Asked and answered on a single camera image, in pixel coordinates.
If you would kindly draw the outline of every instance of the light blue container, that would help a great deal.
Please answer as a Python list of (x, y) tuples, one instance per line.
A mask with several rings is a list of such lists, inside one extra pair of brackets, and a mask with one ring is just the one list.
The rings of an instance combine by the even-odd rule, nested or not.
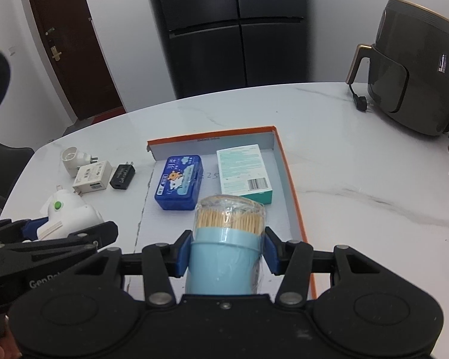
[(186, 292), (206, 295), (256, 293), (262, 237), (240, 229), (202, 227), (191, 244)]

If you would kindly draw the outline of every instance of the white electric device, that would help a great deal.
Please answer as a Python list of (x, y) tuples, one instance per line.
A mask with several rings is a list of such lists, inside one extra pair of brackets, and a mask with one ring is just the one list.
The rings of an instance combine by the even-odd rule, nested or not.
[(58, 190), (48, 205), (48, 222), (37, 229), (38, 240), (63, 239), (104, 223), (101, 214), (70, 190)]
[(62, 152), (62, 161), (68, 171), (68, 174), (70, 174), (71, 177), (76, 177), (78, 174), (78, 169), (81, 166), (96, 163), (98, 158), (79, 151), (77, 147), (68, 147)]
[(77, 193), (106, 189), (112, 170), (113, 168), (108, 161), (81, 166), (72, 187)]

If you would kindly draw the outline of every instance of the power adapter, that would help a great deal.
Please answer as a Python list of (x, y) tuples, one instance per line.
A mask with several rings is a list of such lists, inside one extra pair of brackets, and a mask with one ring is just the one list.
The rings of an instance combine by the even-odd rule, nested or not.
[(126, 190), (133, 179), (135, 169), (133, 167), (133, 162), (125, 165), (118, 165), (115, 174), (111, 177), (109, 184), (113, 189)]
[(81, 166), (73, 182), (73, 189), (78, 193), (106, 189), (111, 170), (112, 167), (108, 161)]

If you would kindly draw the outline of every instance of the door handle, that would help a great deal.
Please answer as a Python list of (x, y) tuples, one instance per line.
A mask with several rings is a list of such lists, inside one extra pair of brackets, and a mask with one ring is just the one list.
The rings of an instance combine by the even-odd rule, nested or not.
[(52, 53), (52, 58), (55, 59), (55, 61), (59, 61), (60, 60), (60, 55), (62, 54), (62, 52), (58, 52), (58, 50), (56, 49), (56, 46), (51, 47), (51, 53)]

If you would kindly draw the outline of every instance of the red doormat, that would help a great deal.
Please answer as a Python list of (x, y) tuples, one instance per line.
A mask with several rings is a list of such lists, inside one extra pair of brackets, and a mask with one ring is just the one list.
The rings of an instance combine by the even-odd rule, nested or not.
[(103, 112), (102, 114), (95, 116), (92, 124), (99, 123), (100, 121), (108, 120), (109, 118), (113, 118), (116, 116), (124, 115), (126, 113), (124, 107), (118, 107), (112, 110), (109, 110), (108, 112)]

